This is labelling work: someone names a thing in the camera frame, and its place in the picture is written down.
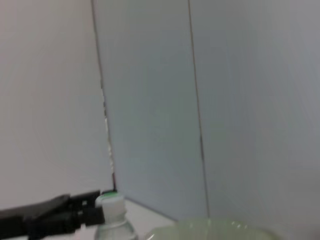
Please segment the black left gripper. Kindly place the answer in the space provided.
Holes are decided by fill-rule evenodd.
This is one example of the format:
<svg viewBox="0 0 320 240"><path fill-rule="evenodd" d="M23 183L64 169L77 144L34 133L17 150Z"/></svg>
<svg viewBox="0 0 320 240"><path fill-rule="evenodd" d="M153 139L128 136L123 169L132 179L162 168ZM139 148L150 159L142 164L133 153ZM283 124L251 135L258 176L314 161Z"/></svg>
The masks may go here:
<svg viewBox="0 0 320 240"><path fill-rule="evenodd" d="M75 233L75 228L105 223L103 208L95 207L99 190L78 195L60 195L39 203L2 209L0 238L28 237L40 240L55 235Z"/></svg>

